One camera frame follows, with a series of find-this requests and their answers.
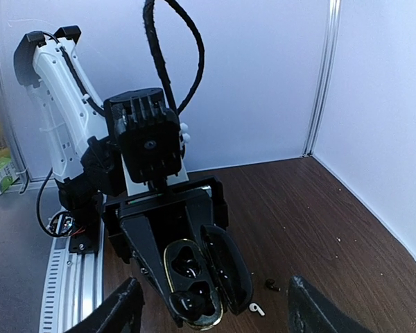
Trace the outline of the black earbud charging case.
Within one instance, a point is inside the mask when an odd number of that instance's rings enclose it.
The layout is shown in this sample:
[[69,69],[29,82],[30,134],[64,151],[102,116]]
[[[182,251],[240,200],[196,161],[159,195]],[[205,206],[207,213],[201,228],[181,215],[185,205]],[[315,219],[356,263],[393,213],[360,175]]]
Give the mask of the black earbud charging case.
[[195,322],[183,322],[205,331],[219,324],[226,311],[244,312],[251,303],[254,287],[240,250],[226,231],[216,225],[202,226],[206,245],[201,250],[190,239],[180,239],[164,250],[165,272],[171,293],[187,290],[194,282],[207,282],[215,313]]

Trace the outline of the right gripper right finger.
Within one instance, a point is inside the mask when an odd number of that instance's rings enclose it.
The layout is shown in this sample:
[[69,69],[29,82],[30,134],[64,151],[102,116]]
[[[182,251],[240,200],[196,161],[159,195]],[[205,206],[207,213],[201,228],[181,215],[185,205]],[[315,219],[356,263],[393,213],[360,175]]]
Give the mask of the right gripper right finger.
[[342,312],[301,275],[288,286],[289,332],[370,333],[370,330]]

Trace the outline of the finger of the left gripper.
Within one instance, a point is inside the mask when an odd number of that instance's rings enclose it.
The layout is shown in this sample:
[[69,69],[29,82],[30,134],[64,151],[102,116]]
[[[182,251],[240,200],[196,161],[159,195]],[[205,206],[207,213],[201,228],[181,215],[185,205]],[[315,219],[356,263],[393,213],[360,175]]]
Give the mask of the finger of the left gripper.
[[121,220],[121,229],[131,251],[135,252],[139,265],[148,271],[148,281],[166,304],[176,325],[183,326],[183,320],[171,309],[171,288],[164,268],[163,255],[159,252],[149,220],[145,216],[124,218]]
[[191,239],[201,250],[206,249],[202,226],[212,225],[214,220],[213,203],[207,192],[190,192],[185,198],[187,219]]

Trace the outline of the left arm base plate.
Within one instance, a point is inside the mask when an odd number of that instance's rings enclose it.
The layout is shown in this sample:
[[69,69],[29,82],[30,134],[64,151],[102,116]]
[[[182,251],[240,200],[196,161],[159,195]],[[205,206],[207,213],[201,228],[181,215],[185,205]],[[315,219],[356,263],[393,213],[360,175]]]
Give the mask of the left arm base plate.
[[98,253],[100,248],[100,223],[78,225],[67,211],[60,211],[49,218],[46,226],[52,234],[60,235],[53,240],[55,250],[84,255]]

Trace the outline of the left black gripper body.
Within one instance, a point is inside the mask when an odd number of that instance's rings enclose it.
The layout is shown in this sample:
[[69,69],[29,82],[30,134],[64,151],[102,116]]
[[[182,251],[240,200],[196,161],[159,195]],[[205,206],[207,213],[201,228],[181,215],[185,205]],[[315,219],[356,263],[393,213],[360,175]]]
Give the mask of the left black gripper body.
[[160,253],[172,241],[191,239],[185,205],[185,198],[190,192],[209,194],[214,213],[212,225],[226,229],[227,203],[223,185],[214,176],[171,185],[164,193],[145,193],[112,199],[104,204],[102,217],[117,256],[126,264],[135,257],[135,252],[131,251],[121,229],[121,220],[128,217],[145,216],[149,220]]

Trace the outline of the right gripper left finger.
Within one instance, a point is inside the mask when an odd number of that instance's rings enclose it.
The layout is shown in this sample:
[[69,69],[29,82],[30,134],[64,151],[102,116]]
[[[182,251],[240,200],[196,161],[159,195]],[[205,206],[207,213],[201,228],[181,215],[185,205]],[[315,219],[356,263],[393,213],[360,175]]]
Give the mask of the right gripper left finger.
[[144,293],[134,277],[127,278],[87,318],[67,330],[82,332],[140,332]]

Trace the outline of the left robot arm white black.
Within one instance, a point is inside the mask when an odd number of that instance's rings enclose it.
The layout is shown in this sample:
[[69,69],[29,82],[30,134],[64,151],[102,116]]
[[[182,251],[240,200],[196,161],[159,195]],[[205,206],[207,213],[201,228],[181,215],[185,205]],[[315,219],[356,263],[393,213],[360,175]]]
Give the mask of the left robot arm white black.
[[178,325],[208,330],[247,304],[227,259],[223,187],[189,179],[187,130],[160,88],[98,97],[78,60],[80,35],[77,26],[33,31],[14,54],[17,80],[41,111],[62,207],[42,225],[53,245],[40,329],[139,330],[138,281],[102,296],[109,239],[124,262],[138,263]]

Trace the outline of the black earbud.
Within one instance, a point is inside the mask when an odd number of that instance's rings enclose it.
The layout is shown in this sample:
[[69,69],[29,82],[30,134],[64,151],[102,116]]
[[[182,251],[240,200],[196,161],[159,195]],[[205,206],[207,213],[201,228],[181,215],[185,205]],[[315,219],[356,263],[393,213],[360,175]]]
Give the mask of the black earbud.
[[207,282],[194,282],[187,290],[174,291],[169,296],[173,311],[186,321],[195,322],[202,316],[211,316],[215,307]]
[[276,291],[276,292],[280,292],[280,291],[281,291],[281,288],[280,288],[280,287],[278,287],[278,286],[275,284],[275,280],[274,280],[274,279],[272,279],[272,278],[268,278],[268,279],[265,281],[265,287],[266,287],[267,289],[271,290],[271,291]]

